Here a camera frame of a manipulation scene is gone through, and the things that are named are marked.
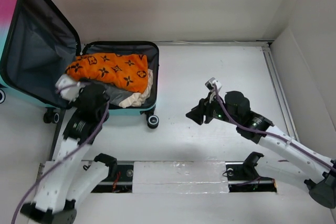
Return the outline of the white face mask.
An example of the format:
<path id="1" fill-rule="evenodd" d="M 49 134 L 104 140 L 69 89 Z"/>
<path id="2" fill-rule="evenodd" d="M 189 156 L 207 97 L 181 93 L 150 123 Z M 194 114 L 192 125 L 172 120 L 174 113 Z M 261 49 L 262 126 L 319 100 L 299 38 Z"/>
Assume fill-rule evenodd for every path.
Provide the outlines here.
<path id="1" fill-rule="evenodd" d="M 68 76 L 67 74 L 63 74 L 56 82 L 55 87 L 57 89 L 61 89 L 76 83 L 77 82 L 72 77 Z"/>

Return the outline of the grey plush blanket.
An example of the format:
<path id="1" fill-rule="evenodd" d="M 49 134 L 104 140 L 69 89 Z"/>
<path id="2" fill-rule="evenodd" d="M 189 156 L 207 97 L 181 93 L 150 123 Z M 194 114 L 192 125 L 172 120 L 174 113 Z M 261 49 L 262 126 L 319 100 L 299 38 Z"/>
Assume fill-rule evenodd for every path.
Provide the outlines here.
<path id="1" fill-rule="evenodd" d="M 133 95 L 133 92 L 117 88 L 111 84 L 105 83 L 104 87 L 106 89 L 106 94 L 109 97 L 110 104 L 114 106 L 119 106 L 123 100 Z"/>

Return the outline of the orange patterned plush blanket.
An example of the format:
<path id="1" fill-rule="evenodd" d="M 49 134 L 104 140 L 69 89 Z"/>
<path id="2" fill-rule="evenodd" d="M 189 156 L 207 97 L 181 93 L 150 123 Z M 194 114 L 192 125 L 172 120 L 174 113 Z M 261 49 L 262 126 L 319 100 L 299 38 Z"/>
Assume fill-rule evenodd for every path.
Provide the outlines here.
<path id="1" fill-rule="evenodd" d="M 142 93 L 148 86 L 146 55 L 95 53 L 77 56 L 65 70 L 74 80 L 96 80 L 120 89 Z"/>

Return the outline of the teal pink suitcase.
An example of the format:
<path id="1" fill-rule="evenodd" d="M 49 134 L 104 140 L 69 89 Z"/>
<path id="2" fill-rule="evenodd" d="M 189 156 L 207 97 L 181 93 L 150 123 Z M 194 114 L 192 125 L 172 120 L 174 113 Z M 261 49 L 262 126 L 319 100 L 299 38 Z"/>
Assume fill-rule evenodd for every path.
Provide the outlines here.
<path id="1" fill-rule="evenodd" d="M 140 107 L 110 104 L 112 114 L 145 114 L 149 128 L 159 125 L 155 115 L 159 48 L 149 41 L 94 41 L 81 45 L 79 35 L 52 0 L 1 0 L 1 100 L 6 91 L 22 95 L 47 110 L 44 122 L 57 123 L 59 110 L 73 101 L 63 99 L 55 84 L 77 56 L 95 53 L 146 55 L 153 71 L 150 97 Z"/>

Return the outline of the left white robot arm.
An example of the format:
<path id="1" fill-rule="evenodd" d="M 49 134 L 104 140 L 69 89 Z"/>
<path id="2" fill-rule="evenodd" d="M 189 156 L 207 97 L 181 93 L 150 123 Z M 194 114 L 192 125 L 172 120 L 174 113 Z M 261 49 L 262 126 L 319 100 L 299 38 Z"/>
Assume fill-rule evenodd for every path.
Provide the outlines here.
<path id="1" fill-rule="evenodd" d="M 52 167 L 36 185 L 39 191 L 19 212 L 37 223 L 73 223 L 79 205 L 104 179 L 117 175 L 117 159 L 98 154 L 89 168 L 82 171 L 83 156 L 91 148 L 103 123 L 109 118 L 109 97 L 101 84 L 78 89 L 76 108 L 63 133 L 63 140 Z"/>

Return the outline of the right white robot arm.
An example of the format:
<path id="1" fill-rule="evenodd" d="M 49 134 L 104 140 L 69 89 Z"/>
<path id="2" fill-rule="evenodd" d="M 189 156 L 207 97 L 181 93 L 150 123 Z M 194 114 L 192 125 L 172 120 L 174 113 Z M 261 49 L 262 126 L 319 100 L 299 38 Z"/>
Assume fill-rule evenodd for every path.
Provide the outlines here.
<path id="1" fill-rule="evenodd" d="M 213 119 L 233 124 L 241 137 L 282 157 L 282 161 L 272 161 L 261 153 L 251 153 L 243 165 L 247 178 L 280 180 L 307 192 L 318 204 L 335 208 L 335 160 L 307 148 L 271 120 L 252 111 L 241 92 L 230 91 L 221 98 L 212 91 L 186 117 L 198 125 Z"/>

